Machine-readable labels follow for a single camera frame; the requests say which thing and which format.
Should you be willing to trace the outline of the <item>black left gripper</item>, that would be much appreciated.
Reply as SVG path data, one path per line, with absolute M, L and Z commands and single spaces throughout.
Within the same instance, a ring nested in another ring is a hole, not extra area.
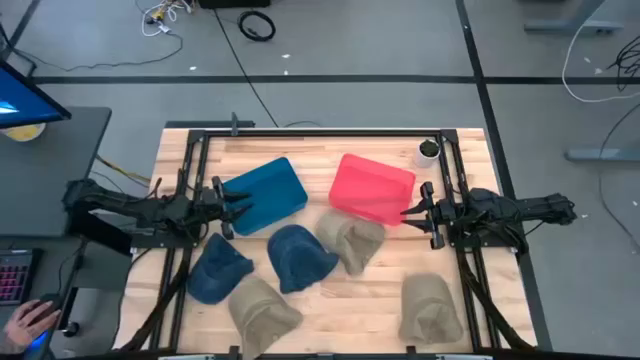
M 227 203 L 235 203 L 250 198 L 249 193 L 244 192 L 224 192 L 221 179 L 214 176 L 211 179 L 210 187 L 203 187 L 198 196 L 198 206 L 203 211 L 207 220 L 219 220 L 221 222 L 222 235 L 227 240 L 234 239 L 234 232 L 231 224 L 237 221 L 243 214 L 250 210 L 253 205 L 243 205 L 240 207 L 228 207 Z

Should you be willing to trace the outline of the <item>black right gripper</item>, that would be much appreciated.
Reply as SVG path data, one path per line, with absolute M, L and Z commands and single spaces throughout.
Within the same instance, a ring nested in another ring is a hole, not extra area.
M 446 245 L 445 240 L 440 233 L 439 226 L 449 225 L 453 221 L 453 202 L 448 198 L 435 201 L 433 198 L 434 188 L 431 182 L 424 182 L 421 185 L 420 194 L 422 196 L 422 200 L 414 207 L 402 211 L 401 214 L 420 214 L 426 211 L 427 219 L 407 219 L 403 220 L 403 223 L 415 227 L 425 233 L 431 232 L 431 248 L 433 250 L 439 250 Z

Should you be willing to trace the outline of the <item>beige bucket hat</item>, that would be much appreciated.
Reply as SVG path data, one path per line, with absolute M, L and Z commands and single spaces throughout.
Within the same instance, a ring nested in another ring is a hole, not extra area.
M 386 230 L 379 223 L 329 210 L 319 218 L 315 235 L 327 251 L 339 257 L 349 275 L 359 276 L 382 246 Z
M 243 278 L 229 295 L 228 308 L 241 338 L 244 360 L 255 360 L 296 329 L 303 315 L 262 278 Z
M 436 273 L 407 276 L 401 289 L 399 337 L 420 345 L 454 343 L 463 336 L 453 297 Z

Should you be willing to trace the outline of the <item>blue bucket hat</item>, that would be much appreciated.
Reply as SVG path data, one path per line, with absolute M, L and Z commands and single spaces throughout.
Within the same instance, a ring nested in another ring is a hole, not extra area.
M 187 292 L 200 303 L 218 304 L 253 271 L 252 260 L 244 257 L 222 235 L 214 233 L 191 270 Z
M 297 224 L 277 230 L 268 240 L 267 252 L 283 294 L 320 282 L 339 262 L 335 253 L 326 251 L 309 230 Z

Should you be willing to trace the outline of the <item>blue plastic bin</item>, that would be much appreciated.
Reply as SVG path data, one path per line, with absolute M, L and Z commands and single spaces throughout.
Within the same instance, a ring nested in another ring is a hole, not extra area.
M 234 231 L 242 236 L 251 235 L 302 210 L 308 202 L 308 195 L 286 157 L 226 181 L 224 189 L 249 194 L 248 198 L 230 205 L 233 209 L 250 205 L 232 222 Z

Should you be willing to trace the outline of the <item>pink plastic bin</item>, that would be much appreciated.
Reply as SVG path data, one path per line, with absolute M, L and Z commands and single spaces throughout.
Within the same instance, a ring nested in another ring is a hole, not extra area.
M 416 175 L 398 167 L 345 154 L 329 191 L 338 210 L 384 225 L 399 225 L 413 197 Z

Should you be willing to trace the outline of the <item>white cup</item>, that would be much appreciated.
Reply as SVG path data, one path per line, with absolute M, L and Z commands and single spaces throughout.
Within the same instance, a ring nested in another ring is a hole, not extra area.
M 434 165 L 440 156 L 440 146 L 432 139 L 422 141 L 414 155 L 414 164 L 419 168 L 429 168 Z

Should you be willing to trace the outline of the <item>grey desk leg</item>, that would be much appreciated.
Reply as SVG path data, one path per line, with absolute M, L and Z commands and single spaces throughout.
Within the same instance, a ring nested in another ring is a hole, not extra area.
M 624 25 L 615 21 L 593 20 L 606 0 L 581 0 L 574 14 L 566 19 L 533 19 L 524 23 L 530 33 L 610 35 L 622 30 Z
M 570 148 L 564 153 L 568 161 L 640 162 L 640 149 L 633 148 Z

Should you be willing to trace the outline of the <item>grey desk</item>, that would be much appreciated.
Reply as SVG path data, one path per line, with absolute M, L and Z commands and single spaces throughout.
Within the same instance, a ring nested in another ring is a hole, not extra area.
M 68 215 L 67 183 L 88 176 L 112 115 L 107 107 L 73 107 L 28 142 L 0 134 L 0 236 L 58 237 Z

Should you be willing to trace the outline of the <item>black computer mouse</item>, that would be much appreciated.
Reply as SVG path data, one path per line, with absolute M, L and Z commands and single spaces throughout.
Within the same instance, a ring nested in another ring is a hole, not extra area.
M 54 293 L 45 294 L 34 305 L 33 310 L 36 310 L 38 307 L 40 307 L 41 305 L 46 304 L 46 303 L 48 303 L 49 306 L 45 310 L 43 310 L 42 312 L 38 313 L 31 320 L 30 325 L 34 325 L 34 324 L 44 320 L 50 314 L 52 314 L 53 312 L 57 311 L 62 305 L 62 298 L 61 298 L 60 295 L 54 294 Z

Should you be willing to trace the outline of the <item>yellow bowl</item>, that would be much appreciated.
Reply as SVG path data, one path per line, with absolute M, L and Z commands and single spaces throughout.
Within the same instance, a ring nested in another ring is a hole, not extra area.
M 46 129 L 45 123 L 0 129 L 0 133 L 17 142 L 29 142 L 38 138 Z

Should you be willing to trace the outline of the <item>backlit keyboard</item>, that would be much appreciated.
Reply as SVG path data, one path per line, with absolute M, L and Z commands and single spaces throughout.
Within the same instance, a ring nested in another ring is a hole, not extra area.
M 31 250 L 0 250 L 0 306 L 21 304 L 28 293 Z

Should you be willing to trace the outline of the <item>computer monitor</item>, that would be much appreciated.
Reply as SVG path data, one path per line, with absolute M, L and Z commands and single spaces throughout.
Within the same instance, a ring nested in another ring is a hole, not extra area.
M 0 129 L 49 123 L 71 113 L 7 62 L 0 60 Z

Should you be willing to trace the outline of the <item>person's hand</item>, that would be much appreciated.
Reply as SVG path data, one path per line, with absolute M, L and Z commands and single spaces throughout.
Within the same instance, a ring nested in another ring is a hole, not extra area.
M 24 353 L 34 340 L 55 325 L 60 315 L 59 309 L 44 320 L 30 325 L 31 320 L 49 306 L 49 304 L 46 303 L 36 310 L 33 310 L 37 302 L 38 300 L 31 300 L 20 305 L 0 330 L 1 355 L 19 355 Z

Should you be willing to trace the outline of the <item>black aluminium table frame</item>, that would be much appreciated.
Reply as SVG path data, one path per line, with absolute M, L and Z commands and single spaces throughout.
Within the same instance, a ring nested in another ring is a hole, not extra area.
M 294 215 L 249 237 L 234 235 L 232 245 L 253 259 L 253 274 L 278 288 L 279 280 L 266 252 L 272 233 L 287 224 L 300 224 L 312 231 L 329 209 L 329 190 L 342 157 L 353 154 L 410 171 L 416 175 L 408 207 L 419 201 L 418 187 L 431 181 L 436 198 L 444 194 L 440 165 L 418 168 L 415 149 L 427 138 L 421 129 L 404 132 L 391 129 L 245 129 L 237 137 L 214 135 L 208 147 L 205 175 L 228 180 L 280 157 L 286 157 L 308 195 L 307 205 Z M 172 191 L 187 147 L 188 129 L 163 130 L 152 179 L 162 178 L 162 191 Z M 470 188 L 500 192 L 482 129 L 456 130 L 465 177 Z M 470 353 L 465 305 L 454 248 L 432 250 L 430 235 L 408 225 L 386 227 L 390 236 L 364 273 L 350 277 L 342 264 L 302 292 L 283 295 L 303 314 L 302 323 L 274 342 L 262 359 L 364 359 L 406 355 L 409 344 L 398 336 L 401 317 L 401 287 L 406 276 L 437 273 L 447 283 L 463 325 L 463 338 L 455 343 L 416 346 L 418 353 Z M 221 305 L 202 305 L 186 295 L 180 325 L 180 353 L 228 353 L 240 345 L 227 300 Z

